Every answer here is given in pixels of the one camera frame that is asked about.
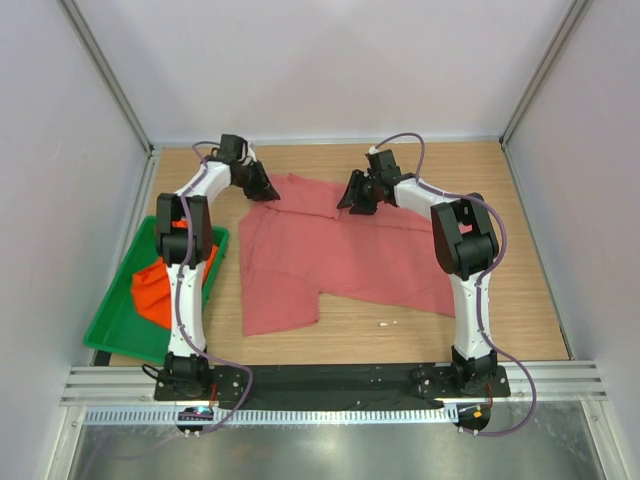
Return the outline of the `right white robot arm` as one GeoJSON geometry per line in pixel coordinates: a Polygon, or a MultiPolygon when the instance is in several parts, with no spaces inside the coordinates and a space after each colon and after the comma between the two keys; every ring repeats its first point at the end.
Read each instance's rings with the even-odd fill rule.
{"type": "Polygon", "coordinates": [[[449,275],[454,297],[450,381],[459,394],[472,396],[495,377],[498,367],[488,284],[502,253],[490,219],[492,210],[479,194],[443,191],[412,174],[387,176],[361,170],[351,173],[337,207],[372,215],[381,202],[431,222],[436,260],[449,275]]]}

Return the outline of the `pink t shirt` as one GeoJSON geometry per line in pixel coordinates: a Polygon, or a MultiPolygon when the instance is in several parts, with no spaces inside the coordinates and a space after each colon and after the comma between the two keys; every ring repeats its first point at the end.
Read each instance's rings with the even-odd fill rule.
{"type": "Polygon", "coordinates": [[[272,184],[279,199],[239,223],[244,335],[313,325],[322,293],[453,316],[429,220],[388,204],[372,216],[339,210],[339,183],[288,174],[272,184]]]}

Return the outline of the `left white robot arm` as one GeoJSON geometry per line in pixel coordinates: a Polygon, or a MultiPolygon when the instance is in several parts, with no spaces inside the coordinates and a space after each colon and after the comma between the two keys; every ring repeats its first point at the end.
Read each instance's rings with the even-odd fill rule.
{"type": "Polygon", "coordinates": [[[202,323],[202,286],[213,252],[209,207],[229,186],[254,202],[278,200],[262,163],[253,154],[219,160],[209,155],[190,181],[156,202],[156,250],[169,281],[171,330],[157,385],[192,400],[211,390],[212,376],[202,323]]]}

